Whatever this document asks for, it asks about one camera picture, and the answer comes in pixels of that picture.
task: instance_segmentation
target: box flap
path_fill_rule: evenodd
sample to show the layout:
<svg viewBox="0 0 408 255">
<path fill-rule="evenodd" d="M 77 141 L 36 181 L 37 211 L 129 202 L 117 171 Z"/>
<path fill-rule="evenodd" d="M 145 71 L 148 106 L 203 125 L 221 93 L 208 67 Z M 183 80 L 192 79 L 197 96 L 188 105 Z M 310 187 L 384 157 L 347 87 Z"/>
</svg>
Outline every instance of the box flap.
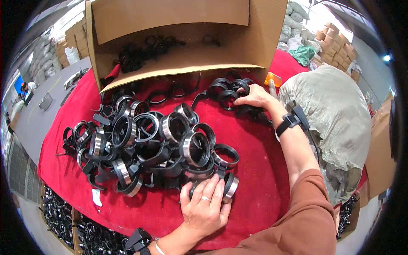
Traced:
<svg viewBox="0 0 408 255">
<path fill-rule="evenodd" d="M 213 22 L 248 26 L 249 21 L 249 0 L 96 0 L 92 10 L 99 44 L 171 24 Z"/>
<path fill-rule="evenodd" d="M 147 64 L 138 71 L 120 73 L 119 77 L 106 86 L 102 92 L 145 78 L 240 67 L 262 68 L 261 66 L 243 62 L 237 58 L 236 54 L 230 53 L 223 47 L 203 45 L 180 46 L 170 49 L 166 55 L 161 55 L 158 61 L 148 61 Z"/>
<path fill-rule="evenodd" d="M 93 75 L 95 76 L 96 84 L 98 86 L 99 91 L 102 90 L 101 83 L 99 81 L 98 69 L 96 68 L 96 60 L 95 60 L 95 47 L 93 45 L 93 29 L 92 29 L 92 6 L 89 0 L 85 1 L 85 19 L 86 19 L 86 41 L 88 43 L 88 50 L 89 50 L 89 58 L 91 60 L 91 66 Z"/>
</svg>

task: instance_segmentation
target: white paper tag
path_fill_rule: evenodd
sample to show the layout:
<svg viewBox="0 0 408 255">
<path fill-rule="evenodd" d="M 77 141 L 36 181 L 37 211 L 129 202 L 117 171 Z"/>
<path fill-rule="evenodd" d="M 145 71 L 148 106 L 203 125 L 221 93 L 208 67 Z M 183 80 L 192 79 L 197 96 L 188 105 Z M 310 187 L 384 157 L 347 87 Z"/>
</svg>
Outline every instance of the white paper tag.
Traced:
<svg viewBox="0 0 408 255">
<path fill-rule="evenodd" d="M 94 189 L 94 188 L 92 189 L 92 200 L 97 206 L 102 207 L 99 189 Z"/>
</svg>

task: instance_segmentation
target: concrete floor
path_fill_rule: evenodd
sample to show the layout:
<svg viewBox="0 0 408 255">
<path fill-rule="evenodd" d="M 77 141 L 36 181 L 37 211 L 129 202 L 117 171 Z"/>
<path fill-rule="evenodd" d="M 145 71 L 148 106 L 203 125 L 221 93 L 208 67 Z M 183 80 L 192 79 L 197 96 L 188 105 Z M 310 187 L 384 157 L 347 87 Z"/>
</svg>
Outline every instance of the concrete floor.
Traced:
<svg viewBox="0 0 408 255">
<path fill-rule="evenodd" d="M 15 134 L 21 141 L 30 158 L 38 165 L 40 151 L 45 135 L 48 133 L 60 104 L 68 90 L 64 90 L 64 83 L 81 69 L 90 68 L 91 62 L 86 57 L 56 73 L 34 91 L 34 96 L 23 108 L 16 124 Z M 38 107 L 39 101 L 49 92 L 53 101 L 49 108 L 44 111 Z"/>
</svg>

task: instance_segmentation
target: black wire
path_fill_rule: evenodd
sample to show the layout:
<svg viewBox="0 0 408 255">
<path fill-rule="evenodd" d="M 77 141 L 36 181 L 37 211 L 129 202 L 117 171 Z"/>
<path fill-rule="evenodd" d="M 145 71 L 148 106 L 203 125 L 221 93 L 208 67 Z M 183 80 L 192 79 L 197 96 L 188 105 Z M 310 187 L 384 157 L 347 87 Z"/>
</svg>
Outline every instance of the black wire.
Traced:
<svg viewBox="0 0 408 255">
<path fill-rule="evenodd" d="M 317 163 L 319 164 L 319 167 L 320 167 L 320 156 L 319 156 L 320 152 L 319 152 L 319 149 L 317 148 L 317 145 L 316 145 L 316 143 L 315 143 L 315 140 L 313 139 L 312 133 L 310 132 L 310 129 L 308 129 L 308 132 L 309 132 L 310 138 L 312 139 L 312 143 L 313 143 L 313 145 L 314 145 L 315 148 L 316 148 Z"/>
</svg>

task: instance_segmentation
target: left hand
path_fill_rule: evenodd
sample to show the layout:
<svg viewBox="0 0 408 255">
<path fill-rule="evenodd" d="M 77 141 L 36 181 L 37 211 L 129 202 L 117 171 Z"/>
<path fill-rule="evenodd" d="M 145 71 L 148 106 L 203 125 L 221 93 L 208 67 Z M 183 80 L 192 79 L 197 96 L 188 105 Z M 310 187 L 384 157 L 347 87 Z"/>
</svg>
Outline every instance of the left hand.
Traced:
<svg viewBox="0 0 408 255">
<path fill-rule="evenodd" d="M 224 179 L 214 174 L 211 179 L 202 181 L 194 190 L 190 201 L 188 193 L 193 187 L 192 182 L 181 189 L 180 201 L 184 217 L 184 226 L 202 239 L 227 224 L 231 211 L 231 200 L 221 208 L 224 194 Z"/>
</svg>

